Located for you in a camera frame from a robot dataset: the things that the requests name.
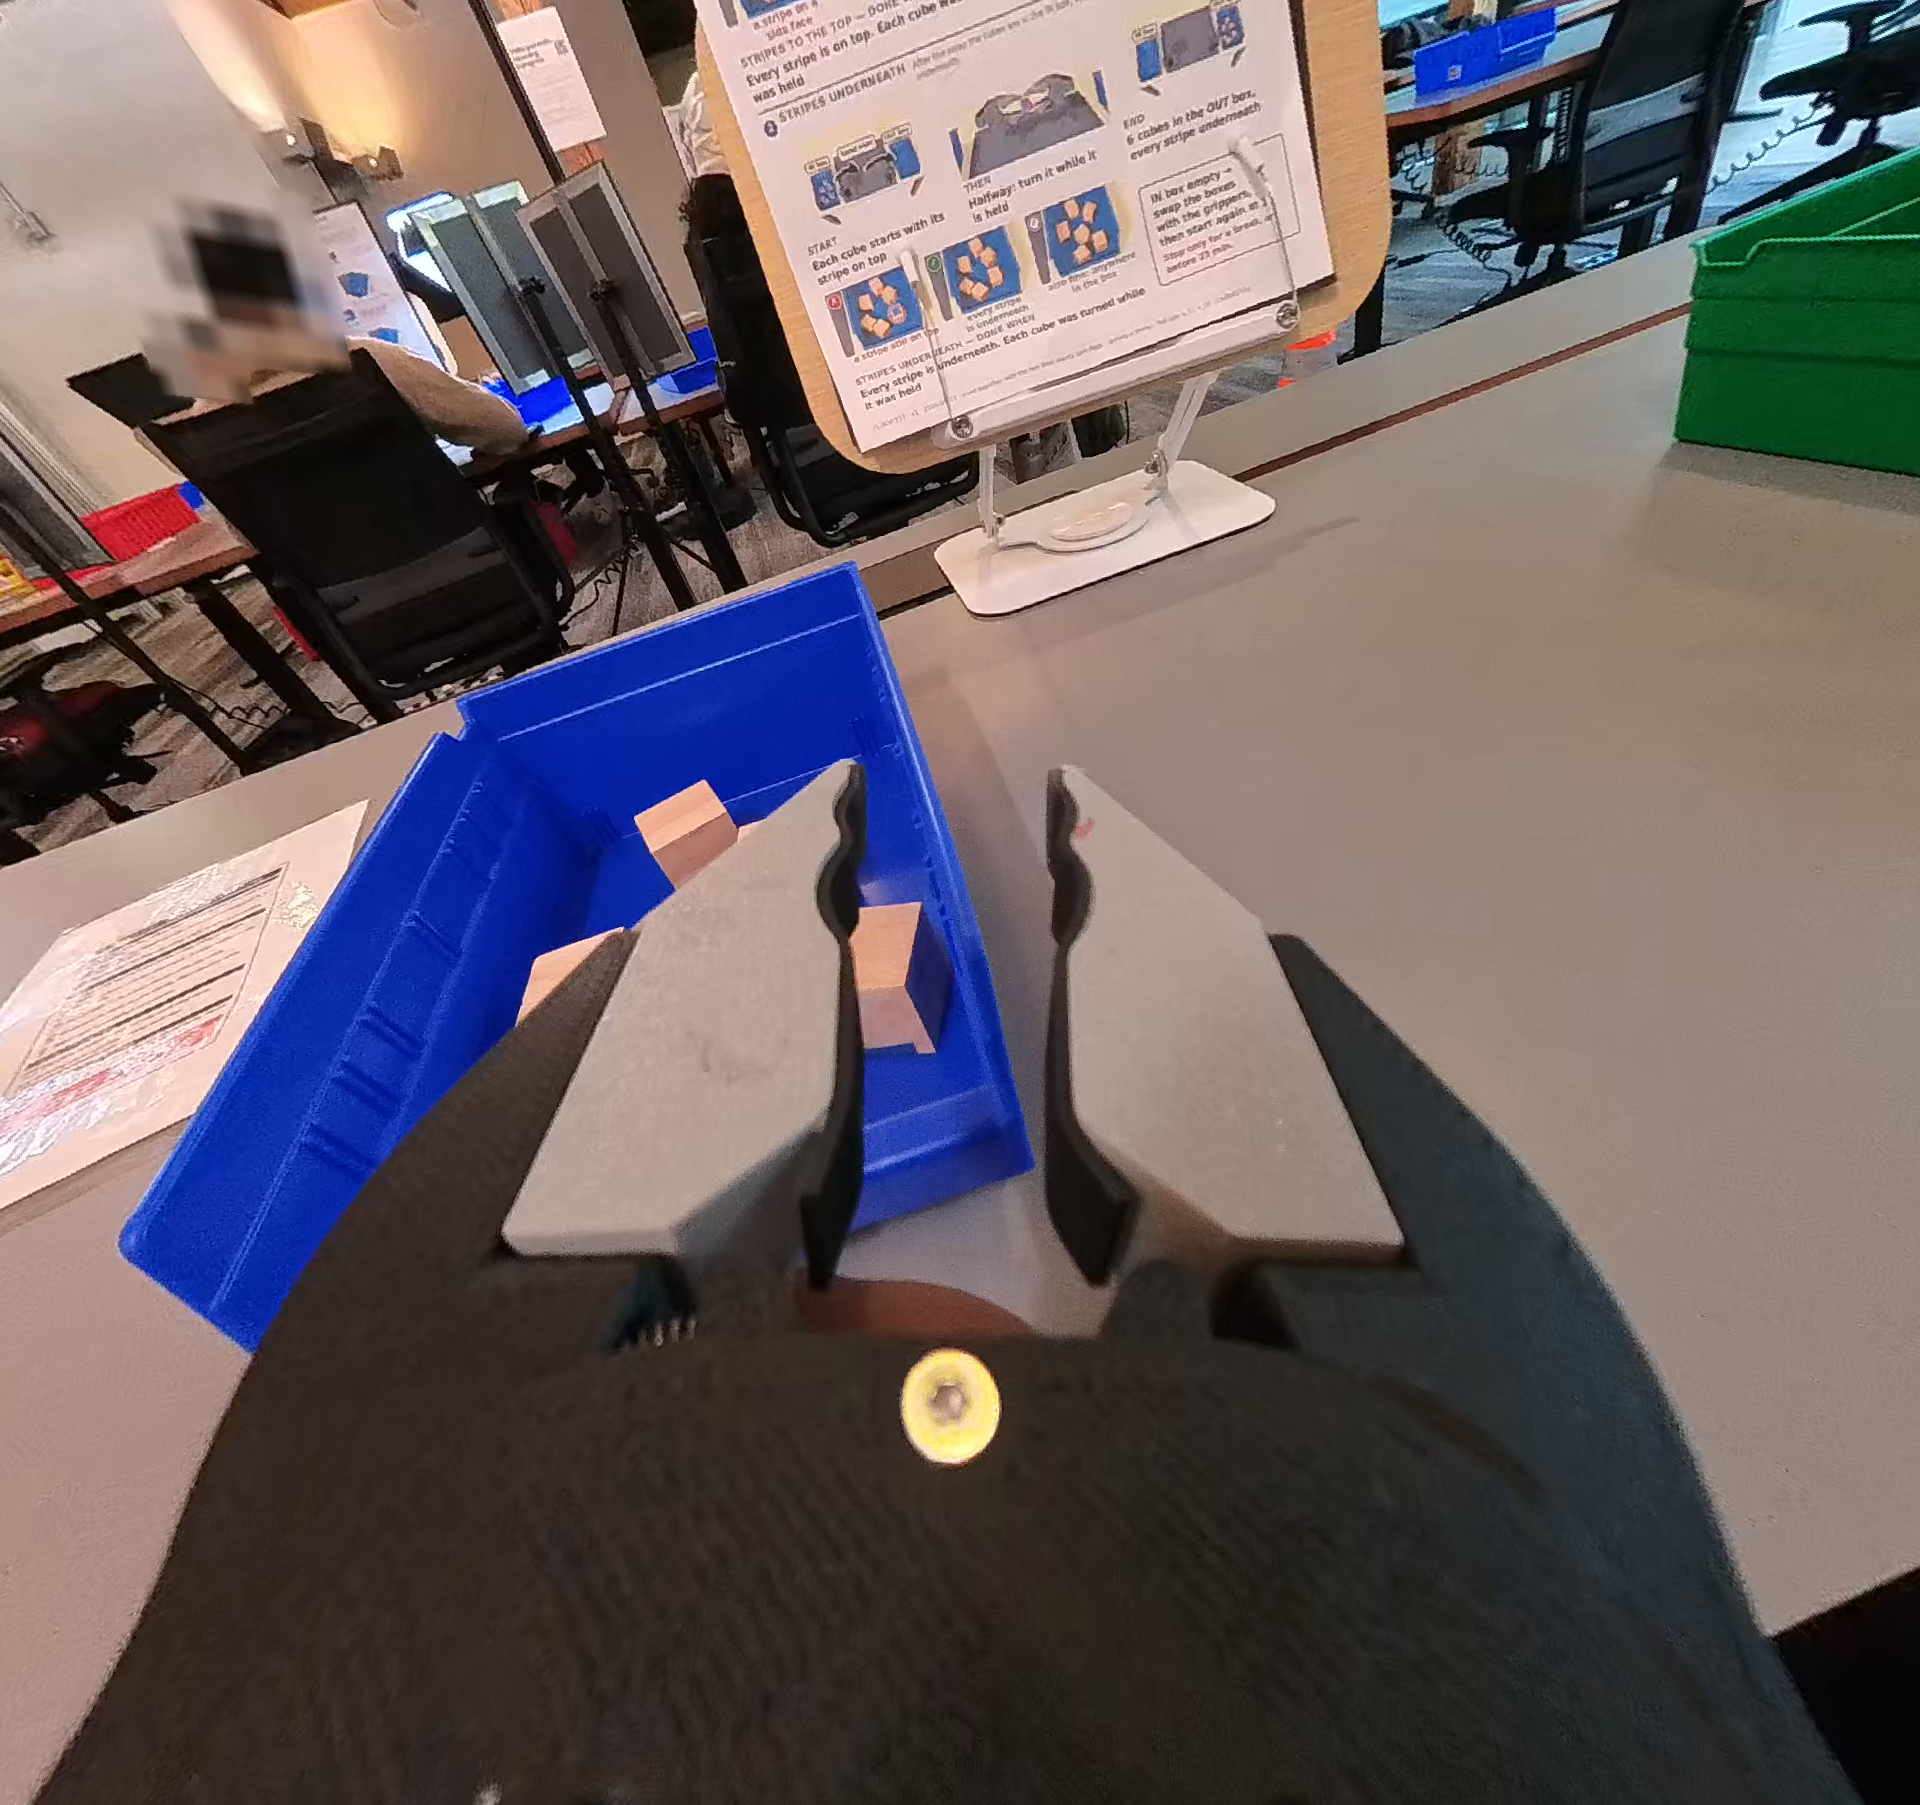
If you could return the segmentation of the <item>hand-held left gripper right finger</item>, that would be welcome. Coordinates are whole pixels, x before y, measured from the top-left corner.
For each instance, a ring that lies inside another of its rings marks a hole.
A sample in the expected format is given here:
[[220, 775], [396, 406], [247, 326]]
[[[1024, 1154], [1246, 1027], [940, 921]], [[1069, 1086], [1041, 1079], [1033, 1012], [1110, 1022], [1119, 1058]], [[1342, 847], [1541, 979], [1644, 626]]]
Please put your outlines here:
[[1258, 916], [1076, 767], [1048, 772], [1043, 854], [1043, 1199], [1079, 1276], [1403, 1262]]

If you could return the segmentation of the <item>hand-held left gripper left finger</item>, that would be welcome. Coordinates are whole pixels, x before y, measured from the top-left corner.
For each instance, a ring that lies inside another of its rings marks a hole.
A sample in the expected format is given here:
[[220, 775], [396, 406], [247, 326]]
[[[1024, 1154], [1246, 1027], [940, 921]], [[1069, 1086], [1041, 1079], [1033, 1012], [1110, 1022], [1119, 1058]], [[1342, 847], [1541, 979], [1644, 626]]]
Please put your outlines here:
[[501, 1225], [523, 1259], [733, 1259], [829, 1286], [865, 1173], [851, 938], [860, 761], [834, 761], [628, 933]]

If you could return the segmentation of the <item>wooden cube blue taped face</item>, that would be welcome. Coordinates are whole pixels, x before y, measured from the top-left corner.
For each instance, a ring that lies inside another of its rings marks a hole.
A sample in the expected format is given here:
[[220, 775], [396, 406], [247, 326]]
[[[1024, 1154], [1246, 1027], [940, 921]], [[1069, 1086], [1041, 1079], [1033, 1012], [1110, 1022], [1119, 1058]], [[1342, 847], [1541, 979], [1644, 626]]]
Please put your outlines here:
[[709, 780], [691, 780], [635, 815], [643, 840], [671, 888], [684, 888], [733, 849], [739, 823]]
[[571, 943], [554, 947], [542, 955], [535, 955], [527, 978], [523, 990], [516, 1005], [515, 1024], [523, 1024], [523, 1019], [542, 1009], [546, 1002], [582, 964], [585, 964], [607, 940], [619, 938], [626, 935], [626, 928], [604, 928], [604, 931], [590, 933], [587, 936], [575, 938]]
[[851, 936], [866, 1050], [933, 1057], [950, 1002], [945, 935], [918, 900], [865, 904]]

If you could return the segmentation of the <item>blue plastic bin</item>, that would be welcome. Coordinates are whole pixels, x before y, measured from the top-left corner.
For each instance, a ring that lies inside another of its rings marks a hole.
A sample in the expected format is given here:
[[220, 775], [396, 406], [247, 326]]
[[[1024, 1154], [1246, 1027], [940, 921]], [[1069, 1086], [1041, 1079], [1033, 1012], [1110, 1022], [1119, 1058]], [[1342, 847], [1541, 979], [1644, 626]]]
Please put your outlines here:
[[252, 1352], [360, 1185], [515, 1024], [535, 955], [671, 895], [638, 811], [709, 784], [758, 820], [866, 770], [865, 902], [945, 943], [930, 1057], [866, 1060], [854, 1226], [1026, 1175], [1033, 1149], [981, 930], [925, 748], [854, 564], [822, 564], [458, 700], [396, 787], [118, 1254]]

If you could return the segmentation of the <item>green plastic bin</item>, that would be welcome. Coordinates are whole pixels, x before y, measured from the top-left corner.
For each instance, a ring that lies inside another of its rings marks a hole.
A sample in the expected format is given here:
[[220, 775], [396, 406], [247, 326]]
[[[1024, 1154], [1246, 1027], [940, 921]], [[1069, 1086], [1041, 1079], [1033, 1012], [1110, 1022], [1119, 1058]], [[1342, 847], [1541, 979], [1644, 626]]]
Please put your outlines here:
[[1918, 154], [1693, 245], [1680, 444], [1918, 473]]

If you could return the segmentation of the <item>instruction sheet on white stand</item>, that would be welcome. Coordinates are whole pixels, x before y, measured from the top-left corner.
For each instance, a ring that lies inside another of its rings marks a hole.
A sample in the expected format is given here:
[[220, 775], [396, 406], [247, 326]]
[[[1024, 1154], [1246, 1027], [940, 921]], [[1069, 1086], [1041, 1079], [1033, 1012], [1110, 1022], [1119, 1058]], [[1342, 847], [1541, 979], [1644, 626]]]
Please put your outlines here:
[[1295, 338], [1335, 329], [1378, 274], [1386, 252], [1385, 92], [1378, 0], [1288, 0], [1307, 92], [1318, 187], [1330, 235], [1330, 279], [1210, 329], [1108, 360], [974, 418], [860, 449], [832, 386], [799, 283], [721, 87], [703, 27], [695, 48], [709, 115], [733, 175], [755, 248], [781, 315], [813, 423], [832, 447], [877, 473], [909, 473], [974, 458], [974, 525], [937, 547], [935, 561], [974, 617], [1052, 600], [1268, 521], [1275, 502], [1242, 477], [1187, 453], [1222, 370]]

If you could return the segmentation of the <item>laminated paper sheet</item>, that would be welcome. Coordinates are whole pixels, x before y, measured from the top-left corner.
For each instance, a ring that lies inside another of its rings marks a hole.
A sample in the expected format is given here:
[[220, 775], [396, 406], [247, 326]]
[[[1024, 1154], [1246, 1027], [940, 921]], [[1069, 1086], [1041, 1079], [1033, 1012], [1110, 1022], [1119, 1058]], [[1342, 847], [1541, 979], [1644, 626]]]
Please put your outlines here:
[[367, 803], [48, 947], [2, 1009], [2, 1209], [180, 1125], [348, 873]]

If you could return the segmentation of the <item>black office chair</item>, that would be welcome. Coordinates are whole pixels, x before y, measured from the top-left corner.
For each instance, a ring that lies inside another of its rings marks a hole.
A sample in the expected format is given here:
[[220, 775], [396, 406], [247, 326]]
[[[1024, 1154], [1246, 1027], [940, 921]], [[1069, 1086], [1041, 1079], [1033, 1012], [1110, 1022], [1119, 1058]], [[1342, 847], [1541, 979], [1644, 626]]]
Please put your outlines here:
[[1759, 96], [1807, 99], [1812, 111], [1805, 123], [1819, 125], [1813, 140], [1820, 145], [1836, 145], [1853, 125], [1860, 128], [1858, 139], [1841, 154], [1729, 207], [1721, 216], [1723, 223], [1836, 183], [1903, 154], [1901, 145], [1884, 140], [1882, 127], [1886, 118], [1918, 106], [1916, 0], [1860, 0], [1803, 19], [1803, 25], [1824, 22], [1844, 27], [1844, 46], [1765, 79]]
[[811, 420], [751, 223], [726, 171], [684, 187], [684, 262], [703, 293], [724, 401], [784, 525], [837, 549], [974, 494], [971, 456], [877, 473], [832, 447]]
[[1520, 276], [1568, 272], [1590, 236], [1620, 257], [1697, 226], [1747, 0], [1620, 0], [1563, 121], [1481, 135], [1506, 154], [1501, 223]]
[[67, 377], [252, 545], [300, 634], [383, 722], [564, 650], [570, 569], [528, 502], [494, 504], [369, 345], [340, 370], [204, 406], [132, 353]]

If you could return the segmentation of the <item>red storage bin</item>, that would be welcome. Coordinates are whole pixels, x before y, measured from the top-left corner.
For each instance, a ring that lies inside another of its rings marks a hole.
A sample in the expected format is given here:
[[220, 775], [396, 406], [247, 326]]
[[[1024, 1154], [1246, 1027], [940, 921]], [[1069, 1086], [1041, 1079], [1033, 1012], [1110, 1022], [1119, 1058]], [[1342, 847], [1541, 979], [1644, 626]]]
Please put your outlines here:
[[81, 516], [101, 562], [129, 562], [199, 521], [201, 494], [192, 483], [158, 487]]

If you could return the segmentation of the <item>grey panel on tripod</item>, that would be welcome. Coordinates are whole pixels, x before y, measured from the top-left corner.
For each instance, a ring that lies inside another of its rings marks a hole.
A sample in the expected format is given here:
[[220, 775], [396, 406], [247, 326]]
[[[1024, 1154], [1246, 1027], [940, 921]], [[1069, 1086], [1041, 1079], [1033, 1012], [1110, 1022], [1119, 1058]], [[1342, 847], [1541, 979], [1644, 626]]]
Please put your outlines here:
[[587, 338], [602, 377], [616, 387], [612, 418], [618, 420], [628, 403], [638, 403], [648, 434], [679, 480], [684, 516], [707, 568], [724, 592], [743, 590], [746, 578], [733, 554], [733, 538], [684, 430], [666, 418], [652, 398], [657, 377], [695, 363], [684, 320], [607, 166], [590, 163], [533, 202], [520, 204], [515, 216], [542, 260], [542, 274]]
[[[527, 396], [559, 377], [542, 329], [563, 350], [571, 372], [597, 370], [583, 329], [558, 286], [546, 279], [539, 252], [518, 221], [518, 209], [528, 202], [527, 187], [509, 178], [467, 194], [436, 192], [393, 214], [403, 252], [424, 259], [461, 302], [513, 396]], [[527, 310], [527, 283], [542, 283], [544, 327]]]

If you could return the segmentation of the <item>small blue storage bin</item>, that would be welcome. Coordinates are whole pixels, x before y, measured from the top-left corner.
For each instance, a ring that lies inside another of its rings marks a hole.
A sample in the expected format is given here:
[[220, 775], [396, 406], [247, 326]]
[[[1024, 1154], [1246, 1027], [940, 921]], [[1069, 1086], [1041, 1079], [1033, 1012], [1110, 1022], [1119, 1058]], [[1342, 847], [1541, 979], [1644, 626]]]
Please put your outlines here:
[[1544, 61], [1554, 32], [1551, 3], [1443, 32], [1414, 51], [1414, 87], [1429, 99], [1520, 73]]

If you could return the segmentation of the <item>white wall sign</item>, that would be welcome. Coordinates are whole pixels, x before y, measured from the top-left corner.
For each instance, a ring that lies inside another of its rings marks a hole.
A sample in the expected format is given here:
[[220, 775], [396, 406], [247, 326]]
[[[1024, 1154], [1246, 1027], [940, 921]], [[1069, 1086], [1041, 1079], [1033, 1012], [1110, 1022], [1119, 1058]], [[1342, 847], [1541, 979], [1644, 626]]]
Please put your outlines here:
[[558, 6], [542, 6], [511, 25], [503, 22], [501, 37], [509, 34], [511, 58], [554, 151], [600, 140], [604, 121]]

